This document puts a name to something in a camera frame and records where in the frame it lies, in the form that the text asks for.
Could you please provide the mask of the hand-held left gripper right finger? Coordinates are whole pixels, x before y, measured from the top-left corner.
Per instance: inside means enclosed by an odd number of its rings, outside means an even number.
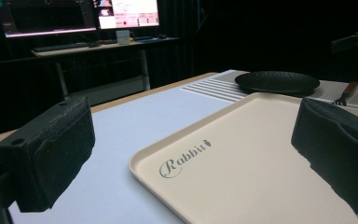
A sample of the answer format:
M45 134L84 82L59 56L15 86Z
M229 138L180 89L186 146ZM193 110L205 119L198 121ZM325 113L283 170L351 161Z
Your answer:
M291 144L358 215L358 116L304 98Z

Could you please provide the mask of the office desk with metal legs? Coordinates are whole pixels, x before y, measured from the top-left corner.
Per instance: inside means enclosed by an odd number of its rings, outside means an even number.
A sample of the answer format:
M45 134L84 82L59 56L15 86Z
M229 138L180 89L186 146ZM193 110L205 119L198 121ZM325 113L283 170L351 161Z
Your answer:
M101 44L94 48L73 48L73 49L58 49L52 51L32 51L33 55L41 59L51 59L54 61L56 72L61 84L62 97L68 100L76 96L88 96L90 101L97 105L106 102L110 99L122 97L124 95L133 94L139 91L149 91L150 80L147 64L146 50L148 48L163 47L169 44L178 44L179 38L166 37L165 39L149 38L143 40L135 40L129 45L116 44ZM119 53L121 51L134 51L135 58L140 60L142 73L139 76L124 79L113 84L106 84L99 87L86 89L83 91L69 92L66 80L64 78L64 70L62 69L62 60L69 60L72 58L87 58L92 55L103 55Z

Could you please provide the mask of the wide computer monitor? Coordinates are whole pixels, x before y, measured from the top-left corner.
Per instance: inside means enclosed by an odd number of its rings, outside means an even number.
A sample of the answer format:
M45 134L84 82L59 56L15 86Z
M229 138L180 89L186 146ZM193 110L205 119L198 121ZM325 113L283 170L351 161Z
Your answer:
M60 35L94 31L92 0L0 0L5 37Z

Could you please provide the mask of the black round plate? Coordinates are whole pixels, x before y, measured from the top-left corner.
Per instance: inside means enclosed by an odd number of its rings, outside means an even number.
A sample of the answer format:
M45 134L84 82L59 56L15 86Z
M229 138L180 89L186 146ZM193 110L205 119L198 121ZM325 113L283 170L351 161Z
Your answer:
M304 74L284 71L256 71L235 78L245 92L270 92L285 95L310 95L320 81Z

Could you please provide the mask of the small white box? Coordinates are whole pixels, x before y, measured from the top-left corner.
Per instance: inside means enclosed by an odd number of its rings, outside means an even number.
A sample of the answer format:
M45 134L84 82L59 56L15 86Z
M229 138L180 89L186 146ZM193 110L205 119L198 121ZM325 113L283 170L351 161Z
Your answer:
M129 45L131 43L131 33L129 30L117 30L116 36L119 45Z

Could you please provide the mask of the white table mat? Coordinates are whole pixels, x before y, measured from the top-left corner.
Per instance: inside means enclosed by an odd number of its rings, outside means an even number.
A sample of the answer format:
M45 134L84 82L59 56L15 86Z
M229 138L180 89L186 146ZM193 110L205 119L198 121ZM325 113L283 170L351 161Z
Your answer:
M70 187L43 213L9 207L14 224L183 224L135 180L138 150L232 104L181 90L214 73L179 81L93 108L96 143Z

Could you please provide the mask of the grey striped placemat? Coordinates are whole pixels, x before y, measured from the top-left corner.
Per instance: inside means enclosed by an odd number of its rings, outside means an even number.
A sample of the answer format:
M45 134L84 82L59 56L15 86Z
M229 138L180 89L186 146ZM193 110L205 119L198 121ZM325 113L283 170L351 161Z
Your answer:
M240 74L242 71L228 70L187 84L181 87L181 90L235 103L247 96L247 93L242 91L235 82L235 78ZM313 91L310 98L332 103L341 96L347 86L348 84L343 82L321 80L320 85ZM347 106L358 108L358 86L347 99Z

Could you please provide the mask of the small computer monitor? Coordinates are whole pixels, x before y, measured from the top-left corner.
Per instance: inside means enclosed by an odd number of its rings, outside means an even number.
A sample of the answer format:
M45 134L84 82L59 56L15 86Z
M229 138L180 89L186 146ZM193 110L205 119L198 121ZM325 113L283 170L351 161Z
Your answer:
M159 26L158 0L94 0L101 29Z

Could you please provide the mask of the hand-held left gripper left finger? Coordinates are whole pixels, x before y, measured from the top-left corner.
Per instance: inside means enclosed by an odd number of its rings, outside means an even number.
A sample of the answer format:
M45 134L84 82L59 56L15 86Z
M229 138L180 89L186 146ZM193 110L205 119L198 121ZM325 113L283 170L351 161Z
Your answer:
M22 212L51 208L89 159L95 134L86 97L48 109L0 142L0 196Z

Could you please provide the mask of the black keyboard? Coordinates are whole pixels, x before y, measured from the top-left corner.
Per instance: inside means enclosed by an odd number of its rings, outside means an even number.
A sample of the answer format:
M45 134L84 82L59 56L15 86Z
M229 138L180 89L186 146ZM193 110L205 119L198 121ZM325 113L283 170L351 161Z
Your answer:
M62 50L62 49L76 49L76 48L84 48L87 47L89 43L81 42L81 43L71 43L65 45L56 45L56 46L45 46L45 47L37 47L33 48L33 52L48 52L54 50Z

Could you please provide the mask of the cream plastic tray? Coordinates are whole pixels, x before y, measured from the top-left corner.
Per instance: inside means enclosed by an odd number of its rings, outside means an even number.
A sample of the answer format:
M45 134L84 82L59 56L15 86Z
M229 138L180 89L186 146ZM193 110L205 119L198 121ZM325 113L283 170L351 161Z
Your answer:
M135 153L131 172L190 224L358 224L291 144L299 105L253 93Z

